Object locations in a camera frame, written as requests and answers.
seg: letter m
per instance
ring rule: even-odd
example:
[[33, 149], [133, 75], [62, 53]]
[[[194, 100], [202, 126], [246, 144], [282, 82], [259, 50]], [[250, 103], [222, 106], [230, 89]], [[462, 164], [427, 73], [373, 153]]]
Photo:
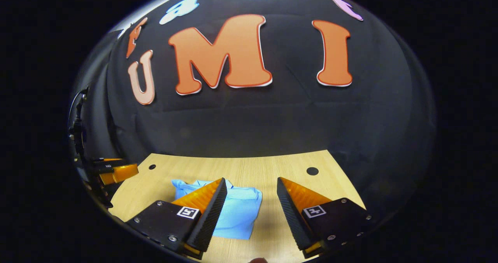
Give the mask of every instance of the letter m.
[[272, 74], [265, 70], [260, 44], [261, 15], [239, 15], [229, 18], [211, 44], [196, 28], [177, 32], [169, 38], [175, 48], [178, 68], [176, 92], [188, 95], [201, 91], [202, 84], [194, 78], [192, 65], [212, 89], [217, 88], [224, 63], [228, 58], [230, 71], [224, 82], [233, 88], [267, 86]]

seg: wooden table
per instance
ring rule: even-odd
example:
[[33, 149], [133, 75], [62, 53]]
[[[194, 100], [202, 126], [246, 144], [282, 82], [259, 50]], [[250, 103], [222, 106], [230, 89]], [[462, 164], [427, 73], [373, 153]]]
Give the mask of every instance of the wooden table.
[[[315, 167], [317, 175], [306, 169]], [[264, 257], [269, 263], [303, 262], [276, 194], [277, 178], [284, 177], [335, 200], [347, 197], [365, 208], [356, 189], [327, 150], [256, 158], [200, 158], [151, 154], [139, 174], [127, 179], [112, 198], [109, 212], [128, 221], [155, 200], [174, 201], [172, 179], [188, 184], [224, 177], [234, 186], [255, 187], [263, 194], [249, 240], [213, 237], [201, 262], [247, 263]]]

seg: black fabric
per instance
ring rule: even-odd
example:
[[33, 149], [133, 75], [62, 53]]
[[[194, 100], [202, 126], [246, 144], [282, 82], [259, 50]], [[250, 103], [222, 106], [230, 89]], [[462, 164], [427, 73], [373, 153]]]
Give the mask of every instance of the black fabric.
[[[91, 123], [93, 132], [100, 128], [109, 133], [112, 145], [103, 149], [105, 144], [89, 141], [88, 146], [98, 149], [94, 155], [118, 154], [139, 163], [150, 153], [258, 157], [328, 149], [366, 208], [380, 219], [404, 204], [430, 160], [435, 111], [427, 76], [416, 57], [381, 20], [350, 0], [344, 1], [363, 22], [331, 0], [198, 0], [191, 13], [160, 25], [166, 10], [179, 1], [170, 0], [146, 15], [148, 21], [128, 59], [128, 35], [142, 18], [113, 41], [107, 73], [95, 74], [100, 86], [93, 90], [107, 96], [108, 108], [101, 101], [98, 111], [107, 121]], [[223, 81], [229, 71], [226, 64], [216, 89], [194, 71], [203, 83], [201, 92], [178, 95], [175, 53], [168, 39], [196, 27], [213, 42], [223, 23], [240, 14], [266, 18], [260, 40], [272, 84], [230, 88]], [[312, 20], [333, 22], [351, 33], [350, 86], [317, 82], [323, 43]], [[127, 70], [147, 50], [153, 50], [156, 96], [144, 106], [133, 96]], [[143, 89], [141, 66], [138, 74]]]

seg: orange letter cutout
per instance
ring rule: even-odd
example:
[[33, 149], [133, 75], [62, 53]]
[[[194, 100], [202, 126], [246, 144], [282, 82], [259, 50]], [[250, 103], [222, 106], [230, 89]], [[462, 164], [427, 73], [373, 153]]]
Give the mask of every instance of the orange letter cutout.
[[314, 20], [313, 27], [322, 33], [323, 69], [316, 79], [325, 86], [350, 86], [352, 76], [347, 71], [347, 43], [349, 31], [327, 21]]
[[135, 40], [137, 40], [140, 36], [140, 31], [142, 30], [142, 26], [147, 22], [147, 17], [144, 18], [135, 29], [130, 32], [130, 40], [128, 40], [128, 52], [126, 52], [126, 58], [132, 54], [133, 50], [135, 50]]
[[140, 63], [144, 68], [144, 78], [146, 79], [146, 91], [140, 89], [139, 76], [137, 74], [137, 68], [139, 67], [138, 61], [133, 62], [128, 67], [128, 74], [130, 75], [130, 82], [132, 83], [133, 94], [135, 99], [142, 105], [150, 105], [155, 97], [154, 89], [154, 79], [153, 72], [151, 70], [151, 57], [153, 56], [153, 51], [149, 50], [145, 52], [142, 57], [140, 57]]
[[267, 86], [272, 74], [265, 70], [260, 44], [260, 27], [266, 22], [261, 15], [239, 15], [229, 18], [211, 44], [196, 28], [177, 32], [169, 38], [175, 48], [178, 67], [176, 92], [188, 95], [201, 91], [194, 78], [192, 65], [204, 81], [217, 88], [226, 58], [230, 72], [224, 82], [232, 88]]

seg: folded blue cloth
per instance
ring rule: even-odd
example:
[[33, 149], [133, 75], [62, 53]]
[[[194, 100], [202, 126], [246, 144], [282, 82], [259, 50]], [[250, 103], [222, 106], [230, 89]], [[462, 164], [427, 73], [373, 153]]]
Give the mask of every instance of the folded blue cloth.
[[[176, 188], [175, 200], [211, 182], [196, 180], [193, 184], [187, 184], [173, 179], [171, 183]], [[228, 180], [225, 182], [226, 199], [213, 236], [249, 240], [254, 220], [260, 211], [261, 191], [252, 187], [235, 187]]]

